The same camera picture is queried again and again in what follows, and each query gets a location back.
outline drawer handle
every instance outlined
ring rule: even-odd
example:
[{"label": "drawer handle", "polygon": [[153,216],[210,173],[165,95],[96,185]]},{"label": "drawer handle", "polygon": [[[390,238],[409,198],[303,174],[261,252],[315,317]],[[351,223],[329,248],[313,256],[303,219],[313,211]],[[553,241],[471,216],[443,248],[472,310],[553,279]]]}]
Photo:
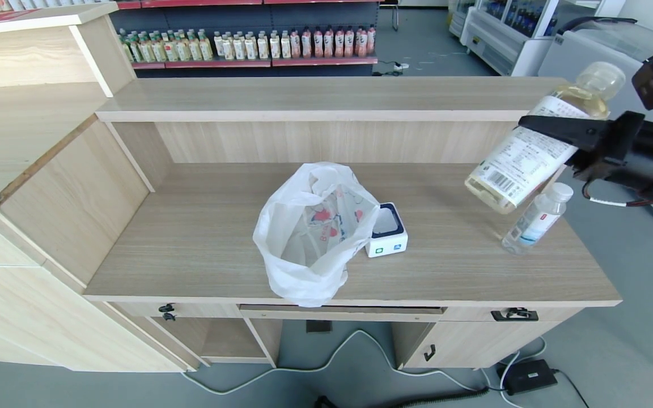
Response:
[{"label": "drawer handle", "polygon": [[490,312],[495,319],[495,322],[537,322],[538,312],[535,310],[528,310],[524,307],[511,307],[506,312],[505,316],[500,310],[493,310]]},{"label": "drawer handle", "polygon": [[173,307],[173,304],[162,305],[161,307],[158,308],[158,312],[163,314],[163,318],[165,318],[165,320],[173,320],[175,322],[176,315],[171,313],[174,310],[176,310],[176,308]]},{"label": "drawer handle", "polygon": [[425,353],[425,361],[428,362],[435,355],[435,345],[430,344],[430,354]]}]

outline checkout counter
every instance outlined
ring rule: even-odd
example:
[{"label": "checkout counter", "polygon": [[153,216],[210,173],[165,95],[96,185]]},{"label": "checkout counter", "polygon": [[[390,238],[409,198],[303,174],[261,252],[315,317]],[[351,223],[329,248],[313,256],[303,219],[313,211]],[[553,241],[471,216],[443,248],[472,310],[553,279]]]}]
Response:
[{"label": "checkout counter", "polygon": [[[107,12],[81,24],[112,28]],[[46,49],[42,28],[20,29]],[[124,55],[97,56],[119,46],[102,30],[73,37],[91,76],[0,86],[0,361],[275,367],[282,322],[297,318],[391,322],[400,368],[479,368],[621,302],[565,220],[513,257],[500,238],[519,214],[463,186],[562,79],[135,79]],[[44,91],[53,99],[33,103]],[[270,291],[251,235],[270,194],[319,160],[394,202],[410,248],[361,251],[329,304],[299,308]]]}]

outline red shelf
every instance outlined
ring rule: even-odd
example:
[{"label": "red shelf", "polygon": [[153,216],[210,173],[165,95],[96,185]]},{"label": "red shelf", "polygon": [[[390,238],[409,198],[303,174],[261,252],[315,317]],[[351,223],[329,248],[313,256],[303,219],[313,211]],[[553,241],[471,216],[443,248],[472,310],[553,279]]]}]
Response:
[{"label": "red shelf", "polygon": [[143,0],[142,8],[261,5],[262,0]]},{"label": "red shelf", "polygon": [[119,10],[139,9],[140,2],[117,2],[117,8]]},{"label": "red shelf", "polygon": [[166,62],[166,68],[238,68],[238,67],[271,67],[269,59],[247,59],[244,61],[214,59],[213,61],[180,61]]},{"label": "red shelf", "polygon": [[380,0],[264,0],[265,5],[295,5],[296,3],[378,3]]},{"label": "red shelf", "polygon": [[133,62],[134,70],[158,70],[165,67],[165,62]]},{"label": "red shelf", "polygon": [[274,59],[274,67],[296,67],[308,65],[367,65],[376,64],[377,57],[348,57],[348,58],[287,58]]}]

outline black device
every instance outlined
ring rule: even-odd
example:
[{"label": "black device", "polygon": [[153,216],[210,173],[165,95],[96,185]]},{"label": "black device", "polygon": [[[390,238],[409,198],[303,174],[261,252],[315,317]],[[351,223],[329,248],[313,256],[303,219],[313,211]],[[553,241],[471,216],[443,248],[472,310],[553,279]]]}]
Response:
[{"label": "black device", "polygon": [[[503,375],[505,367],[498,368],[498,377]],[[503,387],[508,395],[532,392],[558,384],[555,375],[546,360],[534,360],[513,364],[508,370]]]},{"label": "black device", "polygon": [[[646,109],[653,109],[653,57],[648,58],[631,80]],[[604,179],[637,192],[627,207],[653,204],[653,122],[627,111],[615,121],[523,116],[519,126],[578,147],[566,162],[574,178],[585,181],[583,196],[591,199],[588,186]]]}]

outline barcode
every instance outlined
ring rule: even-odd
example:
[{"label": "barcode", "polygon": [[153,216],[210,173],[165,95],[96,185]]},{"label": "barcode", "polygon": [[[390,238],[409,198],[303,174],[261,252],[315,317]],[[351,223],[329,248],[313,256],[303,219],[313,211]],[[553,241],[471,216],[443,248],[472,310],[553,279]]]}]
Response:
[{"label": "barcode", "polygon": [[490,177],[487,179],[488,181],[495,183],[495,187],[503,193],[506,193],[515,185],[514,181],[508,177],[505,177],[502,173],[498,173],[497,171],[493,171],[493,174],[490,174]]}]

